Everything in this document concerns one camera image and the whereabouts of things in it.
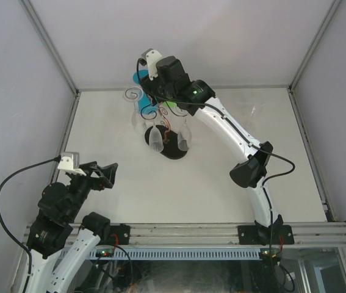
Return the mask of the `clear champagne flute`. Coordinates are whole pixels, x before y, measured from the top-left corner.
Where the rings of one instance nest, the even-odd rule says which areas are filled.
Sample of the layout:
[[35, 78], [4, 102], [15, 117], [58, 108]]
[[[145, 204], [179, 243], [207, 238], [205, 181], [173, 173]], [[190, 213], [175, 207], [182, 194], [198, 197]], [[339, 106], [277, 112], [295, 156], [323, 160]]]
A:
[[145, 132], [146, 124], [145, 120], [140, 115], [139, 101], [143, 97], [143, 90], [139, 86], [128, 87], [123, 92], [123, 98], [125, 101], [132, 103], [134, 110], [131, 117], [132, 127], [134, 131], [143, 135]]

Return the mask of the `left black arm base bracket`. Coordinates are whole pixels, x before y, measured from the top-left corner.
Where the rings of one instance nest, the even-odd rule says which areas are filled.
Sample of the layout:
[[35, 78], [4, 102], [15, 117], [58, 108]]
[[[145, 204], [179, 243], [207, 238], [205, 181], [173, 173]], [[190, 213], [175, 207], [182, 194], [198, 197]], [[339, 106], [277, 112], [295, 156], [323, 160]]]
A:
[[110, 226], [109, 242], [115, 245], [128, 245], [131, 235], [131, 227], [123, 223]]

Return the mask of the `blue plastic wine glass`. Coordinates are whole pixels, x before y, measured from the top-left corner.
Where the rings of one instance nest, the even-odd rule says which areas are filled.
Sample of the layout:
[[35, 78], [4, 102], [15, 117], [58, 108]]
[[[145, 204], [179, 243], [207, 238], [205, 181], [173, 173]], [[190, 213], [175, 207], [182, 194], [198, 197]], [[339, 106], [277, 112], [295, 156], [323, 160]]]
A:
[[[141, 78], [148, 76], [148, 70], [139, 70], [139, 76]], [[140, 87], [137, 73], [133, 74], [132, 79], [135, 84]], [[137, 102], [137, 108], [139, 115], [141, 112], [143, 117], [146, 119], [154, 118], [157, 115], [157, 107], [151, 105], [151, 102], [145, 94], [143, 94], [142, 98]]]

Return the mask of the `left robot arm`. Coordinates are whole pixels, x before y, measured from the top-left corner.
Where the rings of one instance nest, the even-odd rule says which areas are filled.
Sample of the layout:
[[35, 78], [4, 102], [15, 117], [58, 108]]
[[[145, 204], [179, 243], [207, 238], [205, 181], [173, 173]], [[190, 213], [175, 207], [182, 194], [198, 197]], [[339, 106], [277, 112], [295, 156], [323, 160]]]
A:
[[66, 292], [88, 253], [111, 237], [110, 220], [96, 212], [83, 218], [77, 238], [57, 264], [78, 215], [90, 191], [114, 186], [118, 164], [100, 167], [95, 161], [76, 164], [69, 157], [57, 168], [70, 178], [69, 185], [55, 182], [45, 187], [38, 202], [38, 216], [29, 230], [27, 271], [23, 292]]

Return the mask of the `copper wire wine glass rack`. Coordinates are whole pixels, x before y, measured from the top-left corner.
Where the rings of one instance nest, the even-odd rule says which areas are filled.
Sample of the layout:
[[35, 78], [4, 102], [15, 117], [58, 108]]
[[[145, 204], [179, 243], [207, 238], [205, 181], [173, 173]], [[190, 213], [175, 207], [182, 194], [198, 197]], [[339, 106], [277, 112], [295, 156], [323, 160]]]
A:
[[[175, 108], [168, 107], [165, 102], [156, 104], [159, 109], [156, 118], [156, 125], [159, 128], [164, 143], [164, 150], [160, 153], [168, 159], [177, 160], [183, 158], [187, 151], [181, 151], [178, 148], [178, 131], [182, 120], [175, 114]], [[152, 127], [151, 120], [145, 120], [146, 128]]]

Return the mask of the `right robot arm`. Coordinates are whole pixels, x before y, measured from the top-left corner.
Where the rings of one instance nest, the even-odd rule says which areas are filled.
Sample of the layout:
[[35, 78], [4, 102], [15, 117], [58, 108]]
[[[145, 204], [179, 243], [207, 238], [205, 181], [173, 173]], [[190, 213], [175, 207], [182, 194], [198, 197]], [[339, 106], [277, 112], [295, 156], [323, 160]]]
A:
[[274, 242], [279, 237], [278, 226], [283, 220], [273, 207], [265, 183], [272, 144], [261, 143], [250, 135], [228, 113], [207, 83], [189, 78], [176, 57], [162, 57], [156, 62], [141, 57], [136, 66], [144, 66], [148, 70], [147, 76], [139, 78], [139, 83], [154, 104], [164, 101], [175, 103], [181, 110], [202, 121], [230, 148], [237, 160], [229, 173], [230, 178], [251, 194], [259, 239], [266, 244]]

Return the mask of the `green plastic wine glass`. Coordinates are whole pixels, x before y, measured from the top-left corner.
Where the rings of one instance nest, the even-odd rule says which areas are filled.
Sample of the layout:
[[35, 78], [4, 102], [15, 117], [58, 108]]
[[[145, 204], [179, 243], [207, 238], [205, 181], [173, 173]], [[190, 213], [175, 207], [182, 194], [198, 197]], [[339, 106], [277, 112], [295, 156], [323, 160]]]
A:
[[168, 107], [171, 107], [171, 108], [176, 108], [176, 107], [177, 107], [177, 104], [174, 103], [174, 102], [166, 101], [165, 104], [166, 104]]

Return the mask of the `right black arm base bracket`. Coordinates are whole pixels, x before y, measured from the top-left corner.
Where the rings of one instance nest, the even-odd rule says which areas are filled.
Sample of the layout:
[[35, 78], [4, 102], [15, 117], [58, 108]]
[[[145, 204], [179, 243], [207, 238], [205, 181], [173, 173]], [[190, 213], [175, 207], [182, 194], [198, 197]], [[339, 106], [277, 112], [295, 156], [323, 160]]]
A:
[[256, 225], [239, 225], [237, 227], [239, 244], [241, 245], [279, 245], [281, 241], [287, 245], [295, 243], [292, 227], [283, 225], [279, 227], [260, 228]]

